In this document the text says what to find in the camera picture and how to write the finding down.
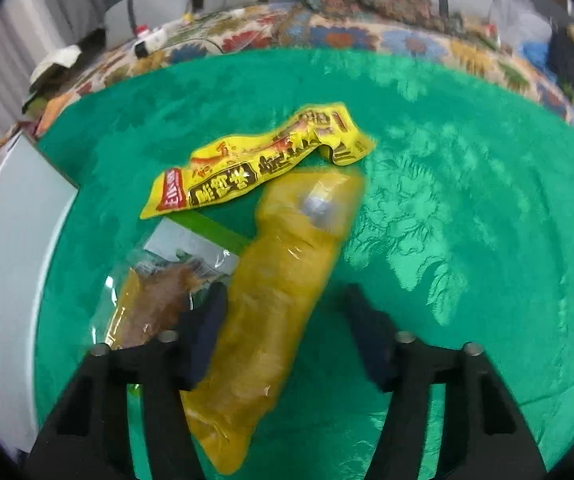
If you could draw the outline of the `yellow long snack bag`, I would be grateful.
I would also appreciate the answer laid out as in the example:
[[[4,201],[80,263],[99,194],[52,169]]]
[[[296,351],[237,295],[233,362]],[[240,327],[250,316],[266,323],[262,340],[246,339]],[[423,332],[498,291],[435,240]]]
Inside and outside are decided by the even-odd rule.
[[[338,169],[293,170],[266,185],[208,372],[182,396],[188,428],[219,474],[243,465],[276,405],[363,193],[358,172]]]

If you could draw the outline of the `yellow red spicy snack bag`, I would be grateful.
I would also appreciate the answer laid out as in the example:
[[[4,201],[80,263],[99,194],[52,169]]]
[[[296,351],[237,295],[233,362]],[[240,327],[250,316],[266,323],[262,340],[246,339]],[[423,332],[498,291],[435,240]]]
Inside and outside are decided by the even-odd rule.
[[[345,104],[308,105],[274,130],[225,136],[191,153],[185,166],[162,171],[153,180],[140,218],[235,200],[292,170],[315,151],[344,167],[375,147],[376,141],[354,124]]]

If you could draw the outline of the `brown meat snack packet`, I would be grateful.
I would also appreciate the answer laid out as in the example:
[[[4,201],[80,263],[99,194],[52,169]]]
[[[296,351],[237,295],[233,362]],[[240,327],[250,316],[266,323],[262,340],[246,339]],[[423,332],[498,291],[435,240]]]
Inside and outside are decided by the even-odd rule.
[[[197,212],[161,218],[106,276],[89,340],[131,348],[172,330],[212,283],[229,283],[248,243]]]

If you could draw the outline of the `green patterned cloth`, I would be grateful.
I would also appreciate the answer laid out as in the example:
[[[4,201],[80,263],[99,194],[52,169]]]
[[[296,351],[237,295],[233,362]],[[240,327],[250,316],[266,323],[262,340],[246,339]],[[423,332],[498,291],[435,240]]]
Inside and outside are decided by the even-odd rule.
[[[574,441],[574,128],[438,65],[368,52],[203,58],[83,96],[40,141],[79,193],[46,279],[37,336],[45,417],[89,342],[108,279],[149,235],[151,184],[197,148],[342,103],[376,141],[362,208],[242,479],[360,479],[389,404],[338,309],[347,283],[429,344],[480,342],[547,465]]]

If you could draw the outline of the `white storage box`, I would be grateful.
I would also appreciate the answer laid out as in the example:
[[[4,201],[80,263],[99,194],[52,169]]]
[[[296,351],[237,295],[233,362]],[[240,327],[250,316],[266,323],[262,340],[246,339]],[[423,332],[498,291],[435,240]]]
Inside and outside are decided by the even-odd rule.
[[[52,255],[78,188],[28,136],[0,149],[0,445],[15,458],[38,435],[34,349]]]

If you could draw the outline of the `white cap on clothes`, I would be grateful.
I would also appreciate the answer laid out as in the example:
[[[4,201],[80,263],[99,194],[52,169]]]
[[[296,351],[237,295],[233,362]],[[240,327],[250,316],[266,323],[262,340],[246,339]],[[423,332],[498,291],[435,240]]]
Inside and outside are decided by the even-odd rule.
[[[30,84],[36,84],[52,68],[71,68],[76,64],[81,53],[82,49],[78,44],[71,44],[71,46],[48,53],[34,68],[30,76]]]

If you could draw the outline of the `blue cloth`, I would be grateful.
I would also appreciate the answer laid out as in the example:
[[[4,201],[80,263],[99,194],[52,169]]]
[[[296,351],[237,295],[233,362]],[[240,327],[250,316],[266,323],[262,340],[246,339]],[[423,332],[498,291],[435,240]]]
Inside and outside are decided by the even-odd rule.
[[[574,87],[568,82],[561,81],[547,66],[549,44],[547,42],[529,41],[522,44],[518,53],[525,58],[536,70],[552,81],[574,105]]]

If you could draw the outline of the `clear plastic bag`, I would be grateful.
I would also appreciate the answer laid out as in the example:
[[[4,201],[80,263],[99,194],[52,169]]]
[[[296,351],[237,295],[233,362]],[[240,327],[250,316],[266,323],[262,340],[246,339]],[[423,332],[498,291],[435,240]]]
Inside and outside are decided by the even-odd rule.
[[[488,22],[497,32],[498,44],[507,51],[524,44],[549,44],[552,20],[538,13],[532,0],[492,0]]]

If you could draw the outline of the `floral bed sheet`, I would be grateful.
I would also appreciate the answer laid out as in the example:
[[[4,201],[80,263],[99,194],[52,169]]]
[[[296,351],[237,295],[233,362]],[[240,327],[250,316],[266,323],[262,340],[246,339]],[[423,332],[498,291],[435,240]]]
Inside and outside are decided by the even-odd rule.
[[[492,40],[492,27],[473,20],[466,21],[465,31],[466,37],[458,38],[375,16],[327,18],[300,3],[245,6],[171,22],[151,35],[153,53],[137,56],[142,42],[128,42],[104,53],[51,99],[42,99],[34,135],[43,136],[67,106],[117,82],[197,58],[268,48],[364,50],[436,63],[540,103],[574,127],[574,95],[566,96],[531,62],[543,52],[542,44],[511,51]]]

